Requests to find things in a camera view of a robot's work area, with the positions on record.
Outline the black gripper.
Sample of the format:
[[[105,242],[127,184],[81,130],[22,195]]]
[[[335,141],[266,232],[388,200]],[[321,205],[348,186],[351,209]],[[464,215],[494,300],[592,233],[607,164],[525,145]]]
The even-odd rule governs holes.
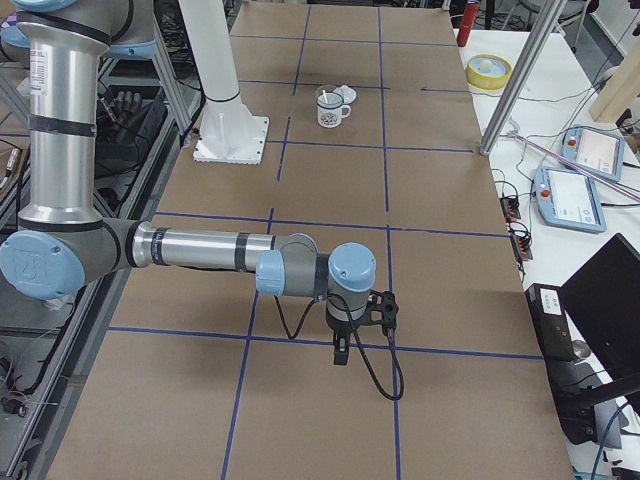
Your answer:
[[[371,290],[363,306],[353,306],[345,297],[331,294],[331,330],[336,366],[346,366],[351,336],[363,326],[380,327],[390,345],[395,345],[398,305],[390,291]]]

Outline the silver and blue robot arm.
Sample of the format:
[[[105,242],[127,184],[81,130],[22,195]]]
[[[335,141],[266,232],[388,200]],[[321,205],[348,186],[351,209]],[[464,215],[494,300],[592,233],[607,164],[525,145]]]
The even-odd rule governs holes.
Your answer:
[[[1,246],[1,270],[21,293],[51,300],[112,272],[149,265],[252,273],[274,297],[324,302],[334,361],[344,365],[362,326],[395,338],[393,294],[373,285],[364,245],[319,252],[305,234],[160,228],[103,217],[93,205],[97,73],[109,50],[155,52],[149,1],[21,1],[17,26],[30,48],[31,193],[17,231]]]

